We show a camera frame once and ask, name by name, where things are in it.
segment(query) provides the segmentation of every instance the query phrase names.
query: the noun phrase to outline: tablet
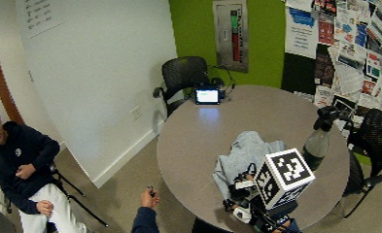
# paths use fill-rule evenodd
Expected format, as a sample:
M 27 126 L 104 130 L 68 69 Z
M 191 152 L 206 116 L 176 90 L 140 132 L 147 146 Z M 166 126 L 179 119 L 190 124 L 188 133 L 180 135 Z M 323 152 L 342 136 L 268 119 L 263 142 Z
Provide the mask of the tablet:
M 219 89 L 216 86 L 202 86 L 194 91 L 196 105 L 219 105 Z

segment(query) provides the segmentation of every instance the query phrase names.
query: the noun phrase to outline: screen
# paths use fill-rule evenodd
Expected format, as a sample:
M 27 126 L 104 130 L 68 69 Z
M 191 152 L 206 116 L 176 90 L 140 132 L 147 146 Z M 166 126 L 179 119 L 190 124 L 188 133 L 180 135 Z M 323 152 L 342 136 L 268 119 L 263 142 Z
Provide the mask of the screen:
M 218 89 L 198 89 L 195 91 L 196 104 L 219 104 Z

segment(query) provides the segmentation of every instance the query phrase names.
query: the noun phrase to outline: wall outlet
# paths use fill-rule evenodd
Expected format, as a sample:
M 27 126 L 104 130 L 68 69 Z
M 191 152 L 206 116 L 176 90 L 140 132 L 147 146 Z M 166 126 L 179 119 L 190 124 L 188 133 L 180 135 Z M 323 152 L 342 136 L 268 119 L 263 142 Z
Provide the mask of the wall outlet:
M 136 120 L 136 119 L 142 116 L 140 107 L 136 106 L 136 108 L 134 108 L 134 109 L 130 111 L 130 114 L 131 114 L 132 119 Z

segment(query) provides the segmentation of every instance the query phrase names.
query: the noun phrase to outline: white pants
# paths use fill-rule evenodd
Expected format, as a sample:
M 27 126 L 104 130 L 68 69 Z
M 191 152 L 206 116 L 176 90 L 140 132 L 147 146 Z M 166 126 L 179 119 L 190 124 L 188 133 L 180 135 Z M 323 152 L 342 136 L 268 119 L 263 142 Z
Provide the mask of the white pants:
M 42 200 L 50 201 L 54 204 L 54 210 L 50 217 L 46 217 L 42 214 L 27 215 L 20 211 L 22 229 L 24 233 L 43 233 L 46 230 L 47 221 L 55 223 L 59 232 L 82 232 L 70 210 L 68 200 L 54 184 L 46 184 L 28 199 L 34 202 L 39 202 Z

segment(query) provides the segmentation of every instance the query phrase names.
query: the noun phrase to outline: white box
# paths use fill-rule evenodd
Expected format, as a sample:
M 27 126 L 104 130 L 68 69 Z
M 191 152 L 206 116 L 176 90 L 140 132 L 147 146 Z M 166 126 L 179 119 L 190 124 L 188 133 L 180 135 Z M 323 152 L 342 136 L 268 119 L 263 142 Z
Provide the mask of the white box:
M 295 200 L 315 179 L 297 149 L 267 154 L 256 171 L 254 181 L 267 210 Z

